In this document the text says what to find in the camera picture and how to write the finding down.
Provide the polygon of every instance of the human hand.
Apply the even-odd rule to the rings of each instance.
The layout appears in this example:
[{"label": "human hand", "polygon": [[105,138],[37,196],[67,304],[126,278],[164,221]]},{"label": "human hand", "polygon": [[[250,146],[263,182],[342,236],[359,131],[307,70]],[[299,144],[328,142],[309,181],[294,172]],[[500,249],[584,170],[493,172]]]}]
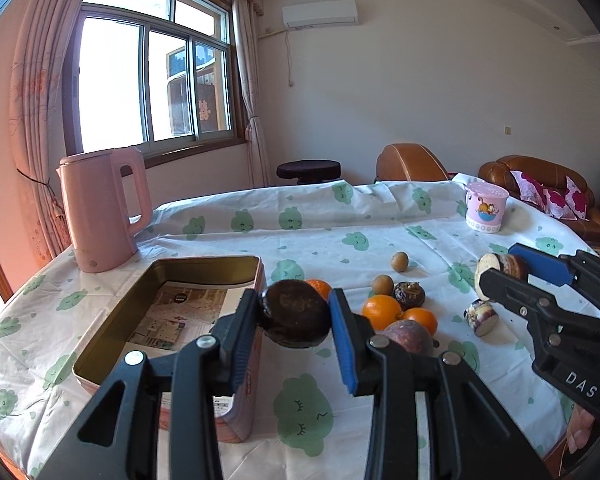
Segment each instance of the human hand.
[{"label": "human hand", "polygon": [[569,446],[571,454],[587,445],[595,420],[596,418],[584,408],[581,408],[577,404],[574,405],[573,413],[567,426],[567,446]]}]

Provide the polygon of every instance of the brown leather sofa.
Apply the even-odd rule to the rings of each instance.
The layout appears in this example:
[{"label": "brown leather sofa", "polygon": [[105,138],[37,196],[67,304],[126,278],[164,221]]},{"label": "brown leather sofa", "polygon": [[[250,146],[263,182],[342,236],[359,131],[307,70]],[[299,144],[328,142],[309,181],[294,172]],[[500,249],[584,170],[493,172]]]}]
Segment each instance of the brown leather sofa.
[{"label": "brown leather sofa", "polygon": [[589,189],[587,181],[569,168],[560,166],[541,158],[524,155],[507,155],[499,158],[495,162],[483,164],[478,172],[478,176],[487,182],[502,186],[509,193],[520,198],[520,188],[511,174],[511,170],[523,171],[540,184],[564,192],[567,186],[566,176],[576,183],[580,190],[585,193],[588,199],[587,220],[560,220],[563,224],[569,226],[573,231],[586,242],[595,242],[600,244],[600,210],[594,207],[595,197]]},{"label": "brown leather sofa", "polygon": [[376,161],[376,180],[448,180],[445,167],[421,144],[401,143],[384,147]]}]

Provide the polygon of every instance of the tangerine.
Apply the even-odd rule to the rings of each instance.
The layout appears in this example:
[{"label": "tangerine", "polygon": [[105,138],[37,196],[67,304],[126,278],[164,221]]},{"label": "tangerine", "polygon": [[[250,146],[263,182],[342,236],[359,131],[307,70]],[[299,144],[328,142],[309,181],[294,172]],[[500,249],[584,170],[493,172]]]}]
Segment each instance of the tangerine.
[{"label": "tangerine", "polygon": [[372,296],[362,306],[362,315],[371,322],[374,330],[384,330],[400,319],[401,314],[400,303],[395,298],[384,294]]},{"label": "tangerine", "polygon": [[318,294],[320,294],[324,301],[329,301],[329,293],[331,292],[331,285],[324,282],[323,280],[305,280],[311,285]]},{"label": "tangerine", "polygon": [[405,311],[400,319],[411,319],[426,328],[431,335],[438,329],[438,320],[432,311],[422,307],[414,307]]}]

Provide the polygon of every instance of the window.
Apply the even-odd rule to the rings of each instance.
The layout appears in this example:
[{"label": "window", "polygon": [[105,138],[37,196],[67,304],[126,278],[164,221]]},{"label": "window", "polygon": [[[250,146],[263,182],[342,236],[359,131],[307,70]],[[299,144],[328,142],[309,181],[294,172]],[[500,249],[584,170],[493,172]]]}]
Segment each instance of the window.
[{"label": "window", "polygon": [[234,137],[229,25],[207,0],[83,0],[68,151],[159,153]]}]

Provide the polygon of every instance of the pink floral pillow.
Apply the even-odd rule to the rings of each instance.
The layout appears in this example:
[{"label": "pink floral pillow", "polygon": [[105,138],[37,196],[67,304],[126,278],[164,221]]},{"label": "pink floral pillow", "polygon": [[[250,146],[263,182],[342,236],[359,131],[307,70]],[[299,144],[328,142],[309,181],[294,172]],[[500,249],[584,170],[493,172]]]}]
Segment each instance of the pink floral pillow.
[{"label": "pink floral pillow", "polygon": [[545,189],[546,208],[544,212],[548,215],[561,220],[577,220],[576,215],[567,204],[564,197],[553,189]]},{"label": "pink floral pillow", "polygon": [[546,197],[542,186],[522,171],[511,171],[520,188],[520,200],[535,205],[540,211],[546,210]]},{"label": "pink floral pillow", "polygon": [[567,177],[567,194],[564,199],[580,220],[587,217],[587,197],[569,177]]}]

